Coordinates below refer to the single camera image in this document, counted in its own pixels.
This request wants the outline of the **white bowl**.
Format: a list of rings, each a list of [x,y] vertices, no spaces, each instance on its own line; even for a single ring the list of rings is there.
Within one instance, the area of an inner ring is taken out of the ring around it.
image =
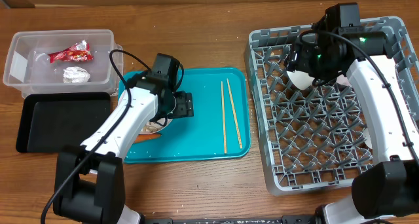
[[[314,78],[303,71],[287,71],[287,76],[292,84],[299,90],[305,90],[312,86]]]

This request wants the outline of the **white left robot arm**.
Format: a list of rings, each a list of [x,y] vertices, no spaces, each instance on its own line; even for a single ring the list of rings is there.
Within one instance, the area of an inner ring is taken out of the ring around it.
[[[193,117],[192,95],[180,91],[184,67],[157,54],[152,67],[121,80],[124,93],[115,110],[78,147],[58,154],[54,194],[45,205],[58,216],[81,223],[143,223],[144,216],[126,205],[123,163],[149,122],[165,127],[172,119]]]

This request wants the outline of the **white tissue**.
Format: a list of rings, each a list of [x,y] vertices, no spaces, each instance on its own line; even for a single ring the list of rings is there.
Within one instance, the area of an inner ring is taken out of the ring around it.
[[[90,79],[90,74],[87,70],[73,66],[64,69],[64,83],[87,83]]]

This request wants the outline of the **white cup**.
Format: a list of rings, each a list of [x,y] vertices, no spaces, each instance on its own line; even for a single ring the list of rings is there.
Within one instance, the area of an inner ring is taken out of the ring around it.
[[[371,136],[370,136],[370,134],[369,134],[369,129],[368,129],[368,128],[365,128],[365,129],[363,130],[362,134],[363,134],[363,137],[365,138],[365,140],[364,140],[365,145],[366,145],[369,149],[372,149],[372,148],[373,148],[373,146],[372,146],[372,142],[371,142]]]

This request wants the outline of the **pink bowl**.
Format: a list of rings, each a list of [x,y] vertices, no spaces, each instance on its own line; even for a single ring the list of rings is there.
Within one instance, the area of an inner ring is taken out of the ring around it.
[[[340,86],[351,86],[348,79],[344,75],[339,75],[336,79],[336,84]]]

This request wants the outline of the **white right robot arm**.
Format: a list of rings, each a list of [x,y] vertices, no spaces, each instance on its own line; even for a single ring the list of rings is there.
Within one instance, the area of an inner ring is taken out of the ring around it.
[[[361,106],[373,148],[371,169],[357,176],[346,198],[319,207],[316,223],[386,223],[418,212],[418,131],[397,82],[391,43],[382,31],[365,31],[356,3],[329,7],[299,35],[285,59],[299,89],[343,75]]]

